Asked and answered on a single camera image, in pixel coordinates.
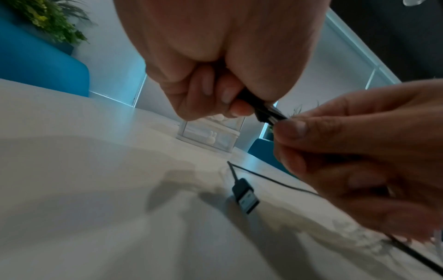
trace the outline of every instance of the dark ceiling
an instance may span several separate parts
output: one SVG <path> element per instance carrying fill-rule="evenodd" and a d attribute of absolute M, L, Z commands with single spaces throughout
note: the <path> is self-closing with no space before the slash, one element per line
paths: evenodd
<path fill-rule="evenodd" d="M 331 8 L 401 81 L 443 77 L 443 0 L 332 0 Z"/>

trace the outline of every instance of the hand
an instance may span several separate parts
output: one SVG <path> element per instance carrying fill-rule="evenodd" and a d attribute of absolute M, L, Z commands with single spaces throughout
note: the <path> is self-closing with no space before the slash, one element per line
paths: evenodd
<path fill-rule="evenodd" d="M 114 0 L 147 74 L 186 120 L 249 115 L 300 77 L 330 0 Z"/>
<path fill-rule="evenodd" d="M 361 225 L 418 240 L 443 228 L 443 80 L 347 94 L 274 134 L 286 168 Z"/>

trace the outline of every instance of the black usb plug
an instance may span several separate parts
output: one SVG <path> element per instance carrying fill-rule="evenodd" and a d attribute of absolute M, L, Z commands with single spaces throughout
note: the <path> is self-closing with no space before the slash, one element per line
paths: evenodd
<path fill-rule="evenodd" d="M 246 214 L 249 214 L 260 203 L 254 194 L 254 189 L 244 178 L 236 180 L 234 187 L 232 187 L 232 193 Z"/>

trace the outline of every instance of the black cable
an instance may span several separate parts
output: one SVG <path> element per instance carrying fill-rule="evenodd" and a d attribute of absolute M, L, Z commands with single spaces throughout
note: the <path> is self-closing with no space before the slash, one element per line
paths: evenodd
<path fill-rule="evenodd" d="M 234 170 L 233 167 L 236 167 L 236 168 L 239 168 L 241 170 L 247 171 L 247 172 L 249 172 L 249 173 L 251 173 L 253 175 L 256 175 L 256 176 L 261 177 L 263 179 L 269 180 L 269 181 L 271 181 L 273 183 L 279 184 L 279 185 L 284 186 L 286 188 L 289 188 L 291 190 L 306 192 L 306 193 L 309 193 L 311 195 L 315 195 L 315 196 L 323 198 L 321 195 L 319 195 L 319 194 L 317 194 L 315 192 L 303 190 L 303 189 L 300 189 L 300 188 L 296 188 L 296 187 L 292 187 L 292 186 L 280 183 L 279 181 L 276 181 L 276 180 L 271 179 L 269 177 L 266 177 L 266 176 L 263 176 L 261 174 L 255 173 L 255 172 L 253 172 L 251 170 L 248 170 L 246 168 L 243 168 L 241 166 L 232 164 L 229 161 L 227 162 L 227 164 L 229 165 L 229 168 L 231 168 L 232 176 L 234 177 L 235 181 L 237 181 L 238 178 L 237 178 L 237 174 L 235 173 L 235 170 Z M 443 277 L 443 268 L 441 266 L 439 266 L 435 262 L 431 261 L 430 259 L 428 259 L 424 255 L 418 253 L 416 250 L 412 249 L 411 247 L 408 247 L 407 245 L 405 245 L 404 243 L 402 243 L 401 241 L 396 239 L 394 236 L 386 234 L 386 237 L 388 237 L 390 239 L 390 243 L 391 243 L 392 246 L 394 246 L 397 249 L 399 249 L 400 251 L 406 253 L 410 257 L 416 259 L 417 261 L 419 261 L 420 263 L 424 264 L 429 269 L 433 270 L 435 273 L 437 273 L 438 275 Z"/>
<path fill-rule="evenodd" d="M 249 172 L 249 173 L 251 173 L 251 174 L 253 174 L 253 175 L 255 175 L 255 176 L 258 176 L 258 177 L 261 177 L 261 178 L 266 179 L 266 180 L 268 180 L 268 181 L 271 181 L 271 182 L 273 182 L 273 183 L 279 184 L 279 185 L 281 185 L 281 186 L 283 186 L 283 187 L 285 187 L 285 188 L 288 188 L 288 189 L 291 189 L 291 190 L 295 190 L 295 191 L 301 191 L 301 192 L 309 193 L 309 194 L 314 195 L 314 196 L 317 196 L 317 197 L 322 197 L 321 195 L 319 195 L 319 194 L 317 194 L 317 193 L 315 193 L 315 192 L 308 191 L 308 190 L 304 190 L 304 189 L 300 189 L 300 188 L 296 188 L 296 187 L 292 187 L 292 186 L 286 185 L 286 184 L 284 184 L 284 183 L 280 183 L 279 181 L 276 181 L 276 180 L 271 179 L 271 178 L 269 178 L 269 177 L 266 177 L 266 176 L 263 176 L 263 175 L 261 175 L 261 174 L 255 173 L 255 172 L 253 172 L 253 171 L 251 171 L 251 170 L 248 170 L 248 169 L 243 168 L 243 167 L 241 167 L 241 166 L 235 165 L 235 164 L 233 164 L 233 163 L 231 163 L 231 162 L 229 162 L 229 161 L 227 162 L 227 164 L 228 164 L 229 167 L 231 168 L 232 175 L 234 176 L 234 179 L 235 179 L 236 181 L 237 181 L 238 179 L 237 179 L 237 175 L 236 175 L 236 173 L 235 173 L 233 167 L 236 167 L 236 168 L 238 168 L 238 169 L 241 169 L 241 170 L 247 171 L 247 172 Z"/>

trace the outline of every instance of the white table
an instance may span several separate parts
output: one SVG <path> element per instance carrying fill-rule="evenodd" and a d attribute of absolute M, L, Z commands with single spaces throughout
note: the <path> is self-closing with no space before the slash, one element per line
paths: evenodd
<path fill-rule="evenodd" d="M 0 278 L 439 279 L 325 200 L 239 170 L 261 200 L 242 214 L 228 158 L 175 139 L 177 129 L 0 80 Z M 238 149 L 229 160 L 310 189 Z"/>

